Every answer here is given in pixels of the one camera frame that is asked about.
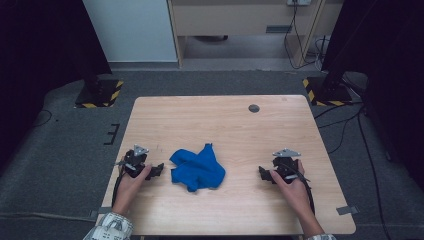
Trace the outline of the blue cloth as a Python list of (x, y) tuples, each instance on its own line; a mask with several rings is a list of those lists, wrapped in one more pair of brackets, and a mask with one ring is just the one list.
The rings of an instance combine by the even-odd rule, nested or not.
[(170, 157), (176, 165), (171, 170), (171, 181), (182, 183), (188, 192), (198, 189), (218, 188), (226, 175), (225, 169), (216, 159), (213, 145), (206, 143), (199, 153), (179, 149)]

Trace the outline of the black stand with striped base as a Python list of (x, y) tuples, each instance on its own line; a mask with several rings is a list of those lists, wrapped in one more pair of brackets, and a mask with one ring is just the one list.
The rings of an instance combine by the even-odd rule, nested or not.
[(121, 80), (100, 80), (92, 71), (84, 74), (83, 80), (84, 86), (75, 101), (76, 108), (111, 107), (123, 86)]
[(340, 69), (330, 68), (323, 77), (307, 77), (302, 81), (313, 106), (342, 106), (352, 103), (351, 95), (342, 85), (342, 74)]

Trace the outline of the black curtain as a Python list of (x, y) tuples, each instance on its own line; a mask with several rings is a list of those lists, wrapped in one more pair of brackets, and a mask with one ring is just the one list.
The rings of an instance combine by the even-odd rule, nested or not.
[(49, 91), (110, 72), (83, 0), (0, 0), (0, 171)]
[(344, 0), (323, 68), (368, 77), (365, 104), (390, 158), (424, 191), (424, 0)]

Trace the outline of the white cabinet panel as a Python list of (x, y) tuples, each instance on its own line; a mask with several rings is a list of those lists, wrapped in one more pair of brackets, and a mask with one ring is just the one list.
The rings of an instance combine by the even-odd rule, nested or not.
[(176, 62), (167, 0), (83, 0), (109, 62)]

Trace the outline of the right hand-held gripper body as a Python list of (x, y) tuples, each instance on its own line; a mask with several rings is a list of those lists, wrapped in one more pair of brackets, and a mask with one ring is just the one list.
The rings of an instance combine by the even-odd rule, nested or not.
[(298, 159), (300, 153), (288, 148), (273, 153), (273, 165), (276, 172), (286, 183), (291, 183), (298, 177)]

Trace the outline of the person's left hand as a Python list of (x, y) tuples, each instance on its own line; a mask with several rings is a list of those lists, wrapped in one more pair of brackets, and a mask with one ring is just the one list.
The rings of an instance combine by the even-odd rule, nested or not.
[(115, 195), (115, 201), (112, 206), (112, 211), (114, 213), (122, 216), (125, 216), (128, 213), (143, 182), (151, 172), (151, 168), (151, 165), (147, 165), (136, 178), (132, 178), (128, 174), (122, 176)]

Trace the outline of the person's right hand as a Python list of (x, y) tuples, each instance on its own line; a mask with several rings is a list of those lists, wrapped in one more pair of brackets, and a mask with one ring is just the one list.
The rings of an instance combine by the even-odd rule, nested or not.
[(270, 175), (277, 184), (288, 205), (298, 217), (314, 215), (310, 206), (307, 189), (299, 178), (287, 184), (276, 171), (271, 170)]

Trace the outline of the light wooden desk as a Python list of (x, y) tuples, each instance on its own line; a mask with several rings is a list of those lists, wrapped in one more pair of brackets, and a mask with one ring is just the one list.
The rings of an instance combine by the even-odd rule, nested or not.
[(345, 0), (167, 0), (179, 61), (190, 36), (284, 34), (294, 66), (332, 34)]

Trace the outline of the grey tape piece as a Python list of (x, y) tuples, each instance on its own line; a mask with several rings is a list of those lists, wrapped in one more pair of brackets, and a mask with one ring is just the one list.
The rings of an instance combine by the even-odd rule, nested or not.
[(111, 207), (99, 207), (97, 210), (91, 210), (89, 217), (91, 219), (96, 219), (101, 214), (107, 214), (112, 211)]
[(358, 214), (360, 212), (359, 208), (357, 206), (343, 206), (343, 207), (338, 207), (336, 209), (337, 213), (339, 215), (346, 215), (346, 214)]

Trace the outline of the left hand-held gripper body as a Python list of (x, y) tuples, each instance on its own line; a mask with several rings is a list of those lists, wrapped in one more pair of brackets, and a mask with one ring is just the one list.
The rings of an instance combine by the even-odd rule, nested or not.
[(117, 163), (132, 178), (137, 177), (144, 169), (144, 162), (147, 158), (148, 149), (137, 144), (128, 150), (123, 158)]

